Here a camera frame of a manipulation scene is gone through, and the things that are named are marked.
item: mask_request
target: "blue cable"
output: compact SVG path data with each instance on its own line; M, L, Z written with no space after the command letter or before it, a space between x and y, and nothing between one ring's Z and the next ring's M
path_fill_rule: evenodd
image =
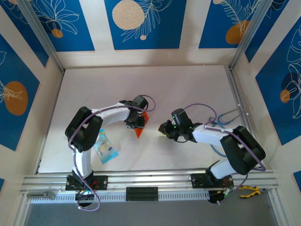
M212 125L212 127L215 127L216 125L219 125L222 129L225 129L224 126L229 125L231 121L228 121L226 123L221 122L221 117L223 117L225 114L221 114L220 116L217 117L217 122ZM213 145L210 145L211 148L217 153L219 156L227 158L225 154L220 153Z

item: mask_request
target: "white floor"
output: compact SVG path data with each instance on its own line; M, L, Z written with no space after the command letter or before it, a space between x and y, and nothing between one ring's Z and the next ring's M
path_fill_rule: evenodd
M64 135L70 121L82 106L103 108L139 94L155 98L157 108L139 139L124 122L104 127L119 155L102 164L92 150L93 170L167 170L205 168L222 159L207 144L179 144L158 132L159 125L171 119L171 112L193 103L212 106L218 114L236 109L222 65L114 67L66 70L47 137L39 173L71 172L72 153ZM193 122L205 123L212 112L205 107L187 109ZM231 119L238 113L224 117ZM237 118L228 128L235 128Z

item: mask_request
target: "yellow pliers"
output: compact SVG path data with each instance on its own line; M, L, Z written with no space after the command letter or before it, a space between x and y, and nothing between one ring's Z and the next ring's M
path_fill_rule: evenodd
M259 195L262 192L268 192L268 191L272 190L270 188L259 188L258 186L256 186L256 187L241 186L239 188L239 190L244 190L244 189L252 190L254 192L252 192L251 194L248 194L248 195L241 195L240 196L241 199L247 199L247 198L250 198L250 197L252 197L254 195Z

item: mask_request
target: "purple cable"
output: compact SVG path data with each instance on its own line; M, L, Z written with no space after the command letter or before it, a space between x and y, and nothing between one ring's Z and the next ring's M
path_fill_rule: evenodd
M109 110L112 110L112 109L115 109L115 108L134 108L134 109L140 110L140 111L142 111L142 112L151 112L151 111L155 110L155 108L156 108L156 102L155 102L155 100L154 100L152 97L150 97L150 96L148 96L148 95L140 95L140 96L142 96L142 97L148 97L149 99L151 99L151 100L153 101L153 103L154 103L154 107L153 107L152 109L150 109L150 110L144 110L144 109L141 109L141 108L139 108L139 107L134 107L134 106L112 106L112 107L108 107L108 108L102 109L101 111L94 112L94 113L92 113L91 115L89 115L87 118L85 118L84 121L77 127L77 129L74 131L74 133L73 133L72 136L70 137L70 140L69 140L69 142L68 142L68 147L73 151L73 165L74 165L74 168L75 168L75 170L76 170L76 172L77 172L77 175L78 175L79 178L82 180L82 182L87 186L87 188L88 188L88 189L89 189L89 190L97 197L97 199L98 199L98 205L97 205L97 207L96 207L95 209L92 209L92 210L88 210L88 209L82 208L82 207L79 205L79 200L78 200L78 201L77 201L77 206L79 207L80 210L89 211L89 212L98 210L99 207L100 207L100 198L99 198L98 194L96 193L96 191L95 191L93 188L91 188L91 186L85 181L85 179L83 178L83 176L80 174L80 171L78 170L78 167L77 167L77 164L76 164L76 150L75 150L75 148L73 148L73 147L71 146L72 141L73 141L75 135L78 133L78 131L80 130L80 128L81 128L81 127L82 127L82 126L83 126L90 118L92 118L93 116L95 116L95 115L97 115L97 114L99 114L99 113L101 113L101 112L106 112L106 111L109 111Z
M187 107L185 107L184 108L184 110L185 109L187 109L187 108L189 108L189 107L191 107L191 106L194 106L194 105L202 105L202 106L206 106L206 107L208 107L208 108L210 108L213 112L214 112L214 119L213 120L210 120L210 121L208 121L208 122L206 122L205 124L204 124L204 128L205 129L207 129L207 130L211 130L211 131L216 131L216 132L221 132L221 133L227 133L227 134L230 134L231 136L233 136L233 137L235 137L236 138L236 140L238 141L238 142L240 142L244 147L245 147L245 149L251 154L251 156L258 162L258 164L261 166L261 169L258 169L258 168L253 168L253 170L257 170L257 171L262 171L262 172L264 172L265 170L266 170L266 168L264 167L264 165L263 165L263 163L257 158L257 156L252 152L252 150L239 138L239 136L237 136L236 134L234 134L234 133L232 133L232 132L229 132L229 131L227 131L227 130L224 130L224 129L219 129L219 128L212 128L212 127L207 127L206 125L207 124L209 124L209 123L212 123L212 122L214 122L216 119L217 119L217 113L216 113L216 111L212 108L212 107L210 107L209 105L206 105L206 104L199 104L199 103L197 103L197 104L191 104L191 105L188 105ZM233 193L235 193L244 183L245 183L245 181L248 179L248 174L246 175L246 177L245 177L245 179L240 183L240 185L230 194L230 195L232 195ZM219 204L220 203L222 203L222 202L224 202L229 196L227 196L225 199L223 199L222 201L220 201L219 202Z

